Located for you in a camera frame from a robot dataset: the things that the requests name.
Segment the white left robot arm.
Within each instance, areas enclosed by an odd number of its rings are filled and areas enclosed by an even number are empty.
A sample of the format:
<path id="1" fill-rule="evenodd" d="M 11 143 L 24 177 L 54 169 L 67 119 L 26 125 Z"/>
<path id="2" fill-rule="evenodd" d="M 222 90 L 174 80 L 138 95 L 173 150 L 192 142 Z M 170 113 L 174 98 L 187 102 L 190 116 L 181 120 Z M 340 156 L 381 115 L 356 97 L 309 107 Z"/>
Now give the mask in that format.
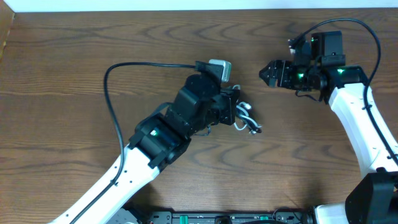
<path id="1" fill-rule="evenodd" d="M 141 188 L 212 125 L 234 123 L 240 90 L 223 88 L 211 75 L 191 75 L 174 102 L 162 103 L 135 128 L 106 173 L 54 223 L 107 223 Z"/>

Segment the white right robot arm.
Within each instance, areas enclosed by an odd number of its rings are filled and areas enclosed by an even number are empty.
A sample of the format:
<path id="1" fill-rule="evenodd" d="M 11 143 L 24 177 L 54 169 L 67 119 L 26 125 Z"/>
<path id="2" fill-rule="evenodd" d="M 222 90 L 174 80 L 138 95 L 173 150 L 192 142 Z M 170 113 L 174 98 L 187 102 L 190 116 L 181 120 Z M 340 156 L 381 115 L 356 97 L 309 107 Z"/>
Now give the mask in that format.
<path id="1" fill-rule="evenodd" d="M 397 141 L 359 66 L 321 67 L 273 60 L 259 72 L 269 87 L 318 90 L 342 123 L 361 182 L 341 203 L 316 206 L 306 223 L 397 223 Z"/>

